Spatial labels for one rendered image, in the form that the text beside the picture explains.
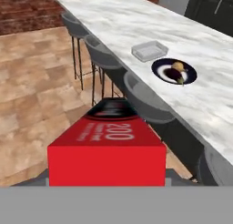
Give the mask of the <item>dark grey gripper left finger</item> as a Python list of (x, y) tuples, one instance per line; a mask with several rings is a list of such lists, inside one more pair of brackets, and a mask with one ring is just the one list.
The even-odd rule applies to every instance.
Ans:
[(22, 187), (22, 186), (37, 186), (37, 187), (46, 187), (49, 185), (49, 177), (48, 177), (48, 170), (44, 170), (42, 173), (40, 173), (35, 178), (30, 178), (28, 180), (25, 180), (23, 182), (15, 184), (16, 187)]

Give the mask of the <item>dark cabinet run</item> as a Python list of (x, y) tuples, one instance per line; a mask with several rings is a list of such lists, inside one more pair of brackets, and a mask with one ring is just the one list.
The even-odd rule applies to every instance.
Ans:
[(189, 0), (185, 17), (233, 37), (233, 0)]

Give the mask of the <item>yellow onion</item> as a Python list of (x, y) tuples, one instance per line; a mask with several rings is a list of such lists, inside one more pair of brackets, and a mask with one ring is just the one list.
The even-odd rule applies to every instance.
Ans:
[(187, 72), (187, 70), (185, 69), (184, 65), (181, 62), (175, 62), (172, 65), (172, 68), (176, 69), (179, 72)]

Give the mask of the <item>dark blue plate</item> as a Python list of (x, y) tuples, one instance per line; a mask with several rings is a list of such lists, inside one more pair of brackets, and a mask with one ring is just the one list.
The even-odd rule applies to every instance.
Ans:
[(175, 80), (168, 78), (164, 74), (164, 70), (167, 68), (172, 68), (172, 65), (177, 61), (181, 62), (184, 65), (185, 69), (187, 70), (187, 72), (180, 72), (182, 77), (184, 78), (184, 85), (193, 83), (198, 77), (198, 74), (195, 68), (181, 60), (174, 59), (174, 58), (161, 58), (161, 59), (156, 60), (152, 64), (151, 68), (152, 68), (153, 73), (161, 80), (168, 82), (170, 84), (179, 85)]

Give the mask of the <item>grey appliance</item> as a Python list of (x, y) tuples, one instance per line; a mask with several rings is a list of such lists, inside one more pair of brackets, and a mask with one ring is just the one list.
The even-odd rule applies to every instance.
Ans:
[(189, 0), (158, 0), (158, 4), (177, 14), (184, 15)]

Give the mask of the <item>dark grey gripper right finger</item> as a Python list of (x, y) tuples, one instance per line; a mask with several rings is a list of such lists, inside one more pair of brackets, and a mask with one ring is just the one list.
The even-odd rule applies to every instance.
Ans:
[(191, 180), (180, 177), (174, 169), (167, 168), (165, 185), (167, 187), (168, 186), (174, 187), (174, 186), (197, 186), (198, 184)]

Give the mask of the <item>purple eggplant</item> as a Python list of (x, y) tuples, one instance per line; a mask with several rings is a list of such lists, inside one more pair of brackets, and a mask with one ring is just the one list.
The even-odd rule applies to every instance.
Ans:
[(165, 69), (164, 74), (168, 78), (175, 80), (178, 84), (184, 85), (184, 78), (182, 77), (181, 73), (178, 70), (176, 70), (175, 68)]

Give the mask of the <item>clear plastic tupperware container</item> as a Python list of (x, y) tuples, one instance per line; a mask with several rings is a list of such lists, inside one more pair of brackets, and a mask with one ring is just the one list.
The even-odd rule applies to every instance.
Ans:
[(165, 56), (167, 52), (168, 48), (158, 41), (146, 42), (131, 48), (131, 54), (144, 63)]

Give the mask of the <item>red aluminum foil box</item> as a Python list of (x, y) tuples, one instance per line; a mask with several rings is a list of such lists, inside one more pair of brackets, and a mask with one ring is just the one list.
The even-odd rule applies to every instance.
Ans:
[(47, 147), (51, 186), (163, 186), (166, 147), (124, 98), (104, 98)]

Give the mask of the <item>grey bar stool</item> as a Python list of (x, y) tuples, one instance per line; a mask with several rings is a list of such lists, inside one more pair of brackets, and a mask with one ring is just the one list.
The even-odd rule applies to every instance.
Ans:
[(84, 40), (90, 55), (93, 74), (96, 73), (96, 67), (99, 67), (101, 97), (105, 95), (105, 75), (111, 79), (111, 88), (117, 87), (124, 95), (123, 75), (126, 70), (98, 39), (87, 35)]
[(80, 40), (87, 36), (88, 32), (81, 25), (80, 21), (68, 12), (62, 13), (61, 18), (68, 34), (71, 36), (75, 79), (80, 80), (81, 89), (84, 89)]
[(147, 122), (167, 124), (175, 119), (169, 111), (168, 105), (132, 73), (125, 73), (124, 84), (128, 102)]
[(204, 147), (197, 164), (197, 176), (205, 186), (233, 187), (233, 166), (213, 148)]

